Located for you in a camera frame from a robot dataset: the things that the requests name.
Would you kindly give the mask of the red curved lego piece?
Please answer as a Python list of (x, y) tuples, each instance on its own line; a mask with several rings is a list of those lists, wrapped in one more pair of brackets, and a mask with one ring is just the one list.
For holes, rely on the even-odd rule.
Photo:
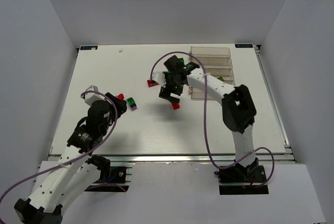
[(118, 97), (118, 99), (120, 99), (120, 100), (123, 100), (123, 99), (124, 99), (124, 95), (123, 95), (122, 93), (120, 93), (117, 97)]

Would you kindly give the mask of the red long lego brick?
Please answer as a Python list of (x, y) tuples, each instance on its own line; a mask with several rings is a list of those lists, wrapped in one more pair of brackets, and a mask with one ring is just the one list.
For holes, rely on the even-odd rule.
[(159, 83), (154, 80), (147, 80), (148, 87), (154, 87), (157, 86)]

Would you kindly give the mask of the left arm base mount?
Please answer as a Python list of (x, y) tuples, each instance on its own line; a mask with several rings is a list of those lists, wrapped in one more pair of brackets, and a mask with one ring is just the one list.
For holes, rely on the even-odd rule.
[(89, 186), (86, 192), (125, 193), (129, 189), (132, 178), (132, 167), (111, 166), (107, 179), (96, 181)]

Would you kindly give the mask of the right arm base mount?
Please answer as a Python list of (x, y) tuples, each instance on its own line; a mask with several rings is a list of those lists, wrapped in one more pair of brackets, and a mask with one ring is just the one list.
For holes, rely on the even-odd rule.
[(267, 195), (267, 185), (260, 185), (267, 179), (263, 166), (258, 166), (248, 177), (237, 168), (215, 171), (220, 195)]

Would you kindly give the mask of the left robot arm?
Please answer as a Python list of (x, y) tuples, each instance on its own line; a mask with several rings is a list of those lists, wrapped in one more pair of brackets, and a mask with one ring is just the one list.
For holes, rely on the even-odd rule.
[(110, 136), (127, 102), (110, 93), (88, 90), (82, 98), (89, 106), (69, 137), (55, 169), (27, 199), (14, 205), (22, 223), (61, 223), (70, 205), (93, 183), (110, 177), (110, 160), (93, 154)]

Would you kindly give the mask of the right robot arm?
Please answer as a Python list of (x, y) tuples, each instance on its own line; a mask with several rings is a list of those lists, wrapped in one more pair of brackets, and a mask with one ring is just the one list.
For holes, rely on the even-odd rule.
[(233, 86), (209, 74), (200, 60), (185, 64), (176, 52), (165, 55), (165, 72), (150, 73), (150, 81), (160, 85), (159, 97), (170, 103), (179, 103), (184, 86), (204, 92), (204, 98), (213, 98), (222, 108), (222, 119), (232, 132), (235, 162), (220, 171), (235, 172), (241, 181), (246, 181), (258, 167), (258, 158), (253, 143), (253, 125), (257, 113), (249, 89), (245, 85)]

